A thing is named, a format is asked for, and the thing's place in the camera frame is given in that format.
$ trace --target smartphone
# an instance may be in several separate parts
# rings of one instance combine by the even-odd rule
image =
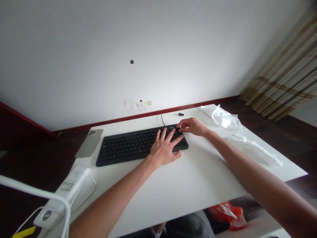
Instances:
[[[103,129],[89,131],[85,141],[75,155],[75,158],[85,158],[92,156],[98,145],[102,133]]]

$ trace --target forearm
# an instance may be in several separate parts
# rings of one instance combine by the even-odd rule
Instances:
[[[208,131],[205,137],[215,146],[248,192],[294,237],[316,232],[317,212],[288,185],[241,151]]]
[[[148,156],[80,214],[70,226],[69,237],[107,237],[132,197],[156,168]]]

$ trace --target yellow label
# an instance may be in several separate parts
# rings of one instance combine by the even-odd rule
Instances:
[[[22,237],[26,237],[28,235],[31,235],[34,233],[36,226],[28,228],[24,231],[21,231],[19,233],[16,233],[12,236],[12,238],[22,238]]]

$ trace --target orange bag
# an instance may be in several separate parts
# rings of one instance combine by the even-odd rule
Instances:
[[[243,229],[247,222],[242,207],[233,207],[229,201],[208,208],[211,216],[222,223],[229,223],[231,231]]]

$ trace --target left hand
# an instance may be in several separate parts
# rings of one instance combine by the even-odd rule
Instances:
[[[184,136],[181,135],[172,142],[170,142],[176,130],[173,129],[165,139],[166,131],[167,128],[165,127],[160,138],[159,135],[161,130],[158,130],[156,134],[155,143],[153,144],[149,155],[155,160],[158,167],[161,165],[169,164],[174,160],[178,159],[179,157],[181,157],[182,155],[182,152],[180,150],[177,151],[176,154],[173,154],[172,150],[174,146],[176,146],[184,138]]]

